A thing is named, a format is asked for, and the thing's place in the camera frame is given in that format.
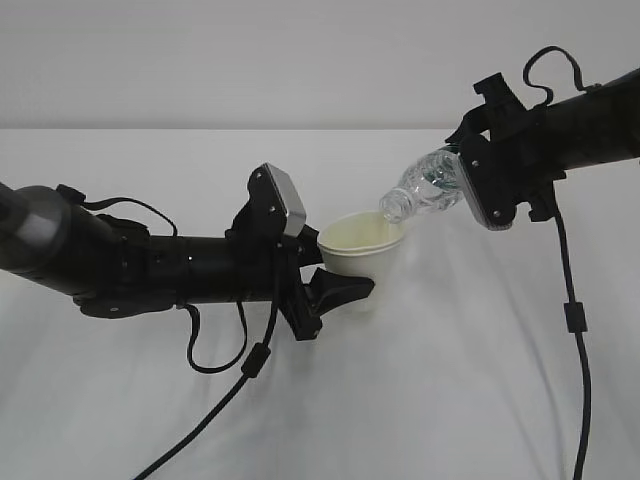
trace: cup rim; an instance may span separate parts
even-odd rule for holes
[[[365,255],[371,255],[374,253],[382,253],[385,252],[387,250],[390,250],[392,248],[394,248],[395,246],[397,246],[399,243],[401,243],[404,238],[405,238],[405,233],[406,233],[406,229],[404,227],[403,224],[396,224],[396,226],[399,229],[400,232],[400,236],[394,240],[390,240],[388,242],[384,242],[384,243],[380,243],[378,245],[372,245],[372,246],[368,246],[368,247],[351,247],[351,248],[333,248],[333,247],[329,247],[325,244],[323,244],[321,242],[321,238],[322,235],[327,231],[328,228],[332,227],[333,225],[335,225],[336,223],[339,223],[343,220],[347,220],[351,217],[355,217],[357,215],[362,215],[362,214],[378,214],[378,215],[382,215],[382,213],[378,210],[364,210],[362,212],[353,212],[347,215],[344,215],[340,218],[338,218],[337,220],[331,222],[327,227],[325,227],[324,229],[322,229],[322,231],[319,233],[318,235],[318,239],[317,239],[317,244],[318,244],[318,248],[320,248],[320,250],[330,253],[332,255],[339,255],[342,257],[360,257],[360,256],[365,256]]]

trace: black cable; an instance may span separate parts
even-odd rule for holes
[[[105,208],[109,208],[115,205],[116,203],[134,203],[136,205],[146,208],[147,210],[155,213],[156,215],[164,219],[169,225],[171,225],[171,229],[173,231],[172,236],[174,237],[178,236],[178,227],[176,227],[176,224],[173,223],[173,221],[169,217],[167,217],[161,211],[153,208],[151,205],[141,202],[140,200],[136,200],[135,198],[113,197],[113,198],[107,198],[106,200],[101,200],[99,202],[82,202],[81,205],[89,211],[96,212],[98,210],[104,210]]]
[[[191,432],[189,432],[182,440],[176,443],[169,451],[167,451],[164,455],[162,455],[158,460],[149,465],[140,475],[134,478],[134,480],[143,480],[145,478],[149,478],[153,472],[159,469],[162,465],[171,460],[180,450],[189,445],[213,420],[224,407],[231,401],[233,397],[237,395],[240,389],[247,383],[249,377],[246,375],[242,375],[240,379],[236,382],[236,384],[231,387],[231,390],[227,392],[227,394],[222,397],[222,400],[218,402],[218,404],[213,407],[213,409],[207,414],[206,417],[202,419],[202,421],[194,428]]]
[[[576,293],[573,286],[573,276],[571,274],[571,263],[569,261],[569,246],[567,242],[567,231],[560,211],[556,209],[554,215],[556,226],[558,227],[558,237],[560,238],[560,254],[562,257],[562,270],[564,273],[565,285],[569,302],[565,304],[567,323],[569,331],[575,334],[578,355],[580,357],[580,368],[582,370],[582,427],[580,429],[580,440],[578,443],[578,453],[573,470],[573,480],[582,479],[584,462],[587,457],[587,447],[589,445],[589,433],[591,431],[591,371],[589,369],[589,358],[584,345],[582,332],[586,331],[586,321],[584,320],[584,309],[580,302],[576,301]]]
[[[576,456],[576,466],[573,471],[573,480],[582,478],[584,461],[587,458],[587,447],[589,446],[589,432],[591,431],[591,372],[589,371],[589,359],[584,346],[582,333],[576,333],[576,345],[580,355],[580,367],[582,368],[582,429],[580,431],[580,443],[578,444],[578,454]]]
[[[242,348],[240,348],[238,354],[231,361],[219,367],[203,367],[193,360],[193,348],[196,344],[196,340],[198,339],[198,334],[200,333],[200,311],[194,305],[185,304],[182,306],[182,308],[187,310],[191,316],[191,336],[189,337],[189,343],[187,345],[187,361],[189,362],[189,365],[191,365],[191,368],[196,372],[204,373],[206,375],[224,372],[238,363],[240,358],[242,358],[242,355],[244,355],[244,352],[247,349],[248,340],[247,318],[245,317],[242,303],[236,302],[236,306],[238,307],[238,315],[240,315],[240,323],[242,324],[242,331],[244,332],[244,342],[242,343]]]
[[[578,90],[579,92],[589,92],[594,88],[597,88],[600,86],[599,84],[595,84],[595,85],[590,85],[585,87],[584,82],[582,80],[582,70],[580,69],[580,65],[578,64],[576,59],[573,58],[573,56],[569,52],[567,52],[564,48],[560,48],[554,45],[545,47],[529,59],[529,61],[525,64],[524,69],[522,71],[522,79],[525,85],[531,88],[537,88],[539,90],[543,90],[547,95],[544,102],[539,103],[536,106],[547,107],[551,105],[551,103],[553,102],[553,97],[554,97],[553,90],[550,87],[547,87],[545,85],[538,85],[536,83],[531,83],[531,79],[529,78],[531,69],[538,62],[538,60],[540,60],[546,54],[551,52],[562,53],[567,58],[567,60],[569,60],[569,63],[571,63],[571,67],[573,68],[573,85],[576,87],[576,90]]]
[[[255,378],[260,371],[260,368],[264,365],[264,362],[267,360],[270,354],[269,343],[271,341],[271,337],[273,336],[273,331],[276,325],[276,319],[278,317],[278,306],[280,303],[280,282],[279,282],[279,272],[280,272],[280,263],[277,251],[274,253],[274,261],[273,261],[273,298],[271,300],[271,312],[269,314],[269,321],[267,323],[267,328],[264,332],[264,337],[261,343],[257,343],[254,345],[253,350],[247,356],[244,365],[242,366],[242,376],[235,383],[231,390],[227,392],[227,394],[222,397],[222,400],[218,402],[218,404],[213,407],[213,409],[204,417],[196,427],[189,432],[182,440],[176,443],[171,449],[169,449],[164,455],[162,455],[158,460],[149,465],[142,473],[140,473],[133,480],[144,480],[149,478],[149,476],[162,467],[165,463],[175,457],[183,448],[189,445],[202,431],[211,423],[211,421],[222,411],[224,407],[235,397],[240,389],[247,383],[249,378]]]

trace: black bracket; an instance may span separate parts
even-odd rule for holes
[[[542,111],[527,110],[500,73],[476,83],[474,90],[485,104],[467,112],[446,140],[459,147],[461,187],[474,216],[487,228],[509,228],[517,205],[528,202],[531,221],[549,220],[553,182],[566,174],[540,169],[532,135]],[[483,136],[485,132],[491,140]]]
[[[237,262],[266,263],[271,269],[278,269],[278,308],[296,340],[312,340],[322,328],[321,315],[368,297],[374,282],[320,268],[309,284],[302,282],[300,268],[322,263],[318,232],[304,222],[300,226],[300,219],[306,214],[298,204],[295,188],[284,172],[278,171],[276,181],[270,178],[277,171],[274,169],[265,164],[251,174],[249,201],[234,219],[226,238]]]

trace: bottle neck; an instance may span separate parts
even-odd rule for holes
[[[389,223],[400,223],[415,215],[416,204],[409,192],[395,187],[380,200],[380,211]]]

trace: plastic water bottle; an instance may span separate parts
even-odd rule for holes
[[[402,174],[398,185],[382,197],[380,210],[390,223],[421,213],[446,210],[462,198],[454,165],[458,155],[443,147],[420,158]]]

